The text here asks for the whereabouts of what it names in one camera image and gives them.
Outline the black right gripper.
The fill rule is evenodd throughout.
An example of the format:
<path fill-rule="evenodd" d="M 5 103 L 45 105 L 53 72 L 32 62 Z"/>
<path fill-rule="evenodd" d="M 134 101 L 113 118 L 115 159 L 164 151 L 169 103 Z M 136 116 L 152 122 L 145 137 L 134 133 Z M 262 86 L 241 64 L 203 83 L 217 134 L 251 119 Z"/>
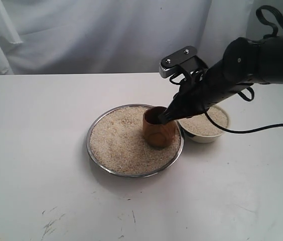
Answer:
<path fill-rule="evenodd" d="M 207 64 L 197 56 L 178 65 L 178 72 L 169 78 L 169 82 L 179 86 L 168 107 L 159 106 L 158 121 L 166 125 L 171 121 L 194 115 L 198 99 L 194 96 L 195 87 L 201 75 L 208 69 Z"/>

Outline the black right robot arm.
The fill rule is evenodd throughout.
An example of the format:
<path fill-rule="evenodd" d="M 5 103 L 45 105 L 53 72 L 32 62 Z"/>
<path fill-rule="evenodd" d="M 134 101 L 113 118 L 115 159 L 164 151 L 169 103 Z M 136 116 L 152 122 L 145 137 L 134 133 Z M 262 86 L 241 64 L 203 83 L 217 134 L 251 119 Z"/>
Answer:
<path fill-rule="evenodd" d="M 255 83 L 283 84 L 283 36 L 259 41 L 237 38 L 211 67 L 197 56 L 195 47 L 186 46 L 160 63 L 161 77 L 174 79 L 181 74 L 179 91 L 159 115 L 162 124 L 203 114 Z"/>

